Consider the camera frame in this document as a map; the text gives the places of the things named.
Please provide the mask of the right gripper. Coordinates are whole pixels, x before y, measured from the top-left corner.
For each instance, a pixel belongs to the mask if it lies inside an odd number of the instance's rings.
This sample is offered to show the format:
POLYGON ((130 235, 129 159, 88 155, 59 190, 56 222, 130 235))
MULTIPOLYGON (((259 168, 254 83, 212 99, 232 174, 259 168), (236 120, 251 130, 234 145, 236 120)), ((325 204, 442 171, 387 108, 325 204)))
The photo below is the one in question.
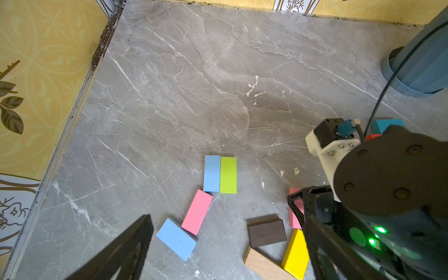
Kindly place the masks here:
POLYGON ((307 187, 287 196, 301 224, 317 280, 385 280, 330 224, 336 220, 336 201, 329 185, 307 187))

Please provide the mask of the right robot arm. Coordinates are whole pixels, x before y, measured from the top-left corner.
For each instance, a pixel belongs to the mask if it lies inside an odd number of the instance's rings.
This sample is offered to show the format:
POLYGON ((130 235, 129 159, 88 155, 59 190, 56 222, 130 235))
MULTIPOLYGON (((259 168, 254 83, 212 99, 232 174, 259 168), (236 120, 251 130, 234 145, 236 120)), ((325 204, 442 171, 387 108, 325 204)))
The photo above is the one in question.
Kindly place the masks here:
POLYGON ((448 277, 448 144, 392 125, 288 196, 318 280, 448 277))

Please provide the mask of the red block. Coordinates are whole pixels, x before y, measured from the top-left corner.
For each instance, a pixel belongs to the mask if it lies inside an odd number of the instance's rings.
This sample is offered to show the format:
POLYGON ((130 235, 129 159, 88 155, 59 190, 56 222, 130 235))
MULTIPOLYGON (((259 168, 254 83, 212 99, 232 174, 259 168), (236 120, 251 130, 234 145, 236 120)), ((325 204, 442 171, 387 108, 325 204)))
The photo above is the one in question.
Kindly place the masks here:
POLYGON ((382 136, 382 134, 371 134, 371 135, 368 135, 368 136, 366 137, 366 140, 367 140, 367 141, 370 141, 370 140, 372 140, 372 139, 374 139, 374 138, 377 138, 377 137, 380 137, 380 136, 382 136))

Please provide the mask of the teal block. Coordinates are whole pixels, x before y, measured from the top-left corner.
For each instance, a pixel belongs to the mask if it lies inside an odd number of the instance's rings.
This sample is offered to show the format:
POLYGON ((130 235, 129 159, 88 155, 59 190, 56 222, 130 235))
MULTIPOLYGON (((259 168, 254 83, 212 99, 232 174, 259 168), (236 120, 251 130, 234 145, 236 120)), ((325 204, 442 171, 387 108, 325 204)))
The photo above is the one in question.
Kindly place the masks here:
POLYGON ((382 119, 375 120, 372 123, 372 132, 374 134, 383 134, 391 125, 404 126, 401 119, 382 119))

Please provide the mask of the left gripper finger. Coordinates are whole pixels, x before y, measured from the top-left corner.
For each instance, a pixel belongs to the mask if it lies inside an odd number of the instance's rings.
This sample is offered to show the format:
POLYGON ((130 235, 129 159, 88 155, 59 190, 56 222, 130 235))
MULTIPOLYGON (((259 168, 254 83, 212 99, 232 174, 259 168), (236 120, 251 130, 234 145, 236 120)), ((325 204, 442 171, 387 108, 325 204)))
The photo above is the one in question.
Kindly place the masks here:
POLYGON ((154 226, 149 214, 138 218, 120 236, 71 274, 69 280, 138 280, 141 277, 154 226))

